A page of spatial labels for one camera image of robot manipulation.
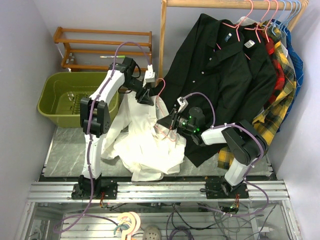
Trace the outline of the white shirt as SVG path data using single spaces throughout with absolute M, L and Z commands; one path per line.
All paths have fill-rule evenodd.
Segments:
M 157 124 L 157 120 L 169 115 L 160 97 L 153 96 L 154 105 L 150 106 L 137 103 L 135 95 L 132 92 L 123 97 L 102 142 L 101 157 L 119 157 L 132 173 L 133 182 L 157 181 L 164 175 L 179 173 L 186 139 Z

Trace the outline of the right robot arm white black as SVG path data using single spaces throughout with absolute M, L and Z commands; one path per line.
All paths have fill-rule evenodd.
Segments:
M 263 137 L 246 120 L 205 129 L 205 115 L 199 107 L 192 107 L 188 117 L 174 108 L 156 123 L 169 130 L 179 129 L 190 134 L 192 141 L 201 147 L 227 144 L 234 158 L 220 186 L 220 192 L 226 198 L 238 192 L 252 162 L 262 157 L 267 148 Z

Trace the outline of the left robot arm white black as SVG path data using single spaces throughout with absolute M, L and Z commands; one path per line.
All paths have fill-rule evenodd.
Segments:
M 134 77 L 139 66 L 130 57 L 122 63 L 112 63 L 98 89 L 80 100 L 80 126 L 85 138 L 85 163 L 73 192 L 81 197 L 98 198 L 102 193 L 101 154 L 103 137 L 112 124 L 109 104 L 121 87 L 135 92 L 137 103 L 153 106 L 149 96 L 151 85 Z

